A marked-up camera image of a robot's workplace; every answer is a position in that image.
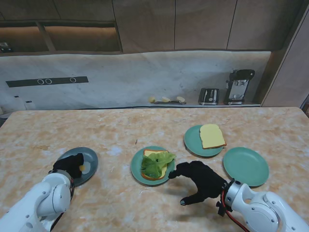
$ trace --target toast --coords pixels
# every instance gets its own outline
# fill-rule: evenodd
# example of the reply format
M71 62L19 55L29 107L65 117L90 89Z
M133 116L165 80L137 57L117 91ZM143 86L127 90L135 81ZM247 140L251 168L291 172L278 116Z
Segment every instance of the toast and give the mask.
M149 156L149 155L152 154L152 153L161 153L161 152L164 152L164 151L166 151L166 150L150 150L150 149L144 149L143 155ZM162 174L161 174L161 176L160 176L159 178L152 178L152 177L149 177L149 176L143 174L142 172L141 172L140 174L141 174L141 176L142 176L144 179L146 179L146 180L160 180L160 179L164 178L167 169L168 169L168 165L165 164L165 165L163 166L163 168L162 168Z
M203 149L226 146L222 131L216 124L206 124L199 129Z

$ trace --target white wall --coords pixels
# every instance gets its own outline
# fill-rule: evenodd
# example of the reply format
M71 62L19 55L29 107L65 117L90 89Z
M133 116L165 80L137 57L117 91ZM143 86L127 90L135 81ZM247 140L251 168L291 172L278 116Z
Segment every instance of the white wall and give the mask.
M147 105L148 97L182 96L197 104L202 87L220 89L234 69L254 69L251 101L270 52L177 51L126 55L0 57L0 107L80 109ZM8 88L5 81L87 76L89 83Z

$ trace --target teal plate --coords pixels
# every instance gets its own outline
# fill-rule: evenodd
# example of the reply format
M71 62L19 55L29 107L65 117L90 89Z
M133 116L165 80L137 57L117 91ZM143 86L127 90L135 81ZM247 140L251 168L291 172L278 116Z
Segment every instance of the teal plate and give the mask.
M202 140L199 136L199 129L201 127L202 125L197 125L187 130L184 134L185 146L194 154L203 157L211 157L219 154L220 151L222 151L223 146L218 148L203 149Z
M98 156L94 152L94 150L88 147L76 147L73 148L66 153L62 154L57 160L69 157L69 156L76 156L78 153L82 153L84 157L84 162L90 163L90 171L87 174L82 174L80 178L74 179L75 187L82 185L87 180L89 180L98 168Z
M173 160L171 163L168 164L168 169L165 173L164 178L160 180L146 180L143 178L140 174L140 167L141 167L141 162L143 160L143 153L144 149L151 149L151 150L166 150L165 148L159 147L159 146L148 146L144 147L143 149L139 150L133 157L132 162L131 162L131 172L134 176L134 178L145 185L160 185L163 184L164 182L169 180L169 173L174 170L175 168L175 161Z
M266 160L245 147L230 149L224 155L223 165L232 178L252 187L264 184L269 176Z

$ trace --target marble countertop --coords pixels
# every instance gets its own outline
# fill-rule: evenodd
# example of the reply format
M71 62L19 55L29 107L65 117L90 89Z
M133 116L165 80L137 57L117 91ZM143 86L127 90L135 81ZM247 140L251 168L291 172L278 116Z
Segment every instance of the marble countertop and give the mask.
M191 126L218 124L227 146L202 159L185 150ZM182 108L20 111L0 128L0 217L46 176L57 158L74 147L96 151L96 174L75 189L56 232L241 231L217 214L218 199L180 206L196 192L186 177L158 187L137 183L134 154L158 145L177 155L176 164L201 160L229 180L222 159L231 148L257 151L269 164L268 181L255 191L273 191L309 222L309 119L298 108ZM233 215L244 223L243 219Z

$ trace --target black robotic glove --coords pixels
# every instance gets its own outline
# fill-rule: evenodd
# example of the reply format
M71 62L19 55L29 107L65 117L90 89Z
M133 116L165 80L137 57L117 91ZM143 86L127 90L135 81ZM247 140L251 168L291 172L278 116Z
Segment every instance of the black robotic glove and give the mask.
M53 171L54 170L64 170L73 179L76 179L82 176L82 172L79 169L79 166L83 165L83 163L84 163L83 154L78 153L76 156L69 156L64 159L58 160L53 165Z
M176 170L169 173L169 179L174 179L180 175L191 178L197 186L197 193L183 198L180 201L181 205L203 202L208 197L217 198L227 183L201 161L178 164Z

